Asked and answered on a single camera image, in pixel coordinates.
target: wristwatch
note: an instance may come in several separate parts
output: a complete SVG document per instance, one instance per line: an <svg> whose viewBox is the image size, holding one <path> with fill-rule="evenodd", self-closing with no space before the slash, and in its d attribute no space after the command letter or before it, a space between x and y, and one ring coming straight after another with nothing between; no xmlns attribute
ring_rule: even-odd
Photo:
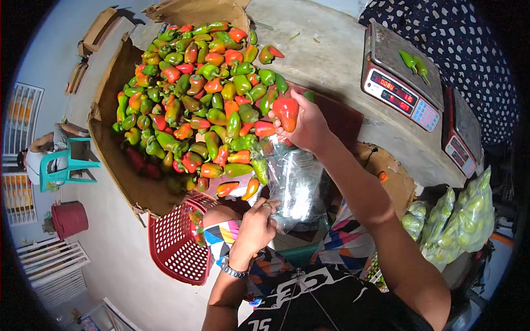
<svg viewBox="0 0 530 331"><path fill-rule="evenodd" d="M221 262L221 271L229 274L232 277L236 277L236 278L245 278L249 275L250 272L248 271L240 272L240 271L235 271L234 269L230 268L228 266L228 261L229 261L229 256L228 254L226 254L223 258L223 261Z"/></svg>

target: left hand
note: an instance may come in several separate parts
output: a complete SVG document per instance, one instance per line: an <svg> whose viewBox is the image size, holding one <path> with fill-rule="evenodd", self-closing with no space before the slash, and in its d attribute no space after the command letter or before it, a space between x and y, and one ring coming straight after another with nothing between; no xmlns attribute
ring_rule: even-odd
<svg viewBox="0 0 530 331"><path fill-rule="evenodd" d="M243 215L237 239L230 249L230 268L244 272L255 253L267 246L276 235L276 221L269 219L274 211L264 207L267 199L259 198L254 206Z"/></svg>

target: red plastic basket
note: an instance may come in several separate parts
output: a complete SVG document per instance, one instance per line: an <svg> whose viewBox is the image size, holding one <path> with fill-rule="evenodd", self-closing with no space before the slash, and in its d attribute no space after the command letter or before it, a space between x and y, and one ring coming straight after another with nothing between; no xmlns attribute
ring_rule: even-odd
<svg viewBox="0 0 530 331"><path fill-rule="evenodd" d="M206 246L195 242L190 230L189 213L202 214L217 202L197 191L161 218L149 217L149 251L156 266L166 275L183 283L202 286L208 279L212 257Z"/></svg>

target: digital scale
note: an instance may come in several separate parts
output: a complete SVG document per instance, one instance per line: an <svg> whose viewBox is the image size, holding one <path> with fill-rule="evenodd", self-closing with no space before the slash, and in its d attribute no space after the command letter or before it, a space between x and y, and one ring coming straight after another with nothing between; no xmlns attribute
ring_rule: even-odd
<svg viewBox="0 0 530 331"><path fill-rule="evenodd" d="M423 61L430 85L405 65L398 53L400 49ZM473 112L459 93L449 98L452 102L447 99L439 69L425 54L377 22L370 24L365 32L361 87L365 93L396 109L427 132L433 132L437 125L442 125L440 122L444 122L446 135L442 149L466 177L473 174L481 151L480 125ZM453 90L447 88L445 93L452 94Z"/></svg>

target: dark blue polka dot cloth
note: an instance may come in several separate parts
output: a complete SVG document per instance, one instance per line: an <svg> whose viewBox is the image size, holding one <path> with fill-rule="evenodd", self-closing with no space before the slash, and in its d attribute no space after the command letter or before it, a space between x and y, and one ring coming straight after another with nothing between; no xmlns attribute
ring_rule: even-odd
<svg viewBox="0 0 530 331"><path fill-rule="evenodd" d="M482 126L485 146L511 141L519 105L510 69L494 35L466 0L373 0L359 19L409 40L458 89Z"/></svg>

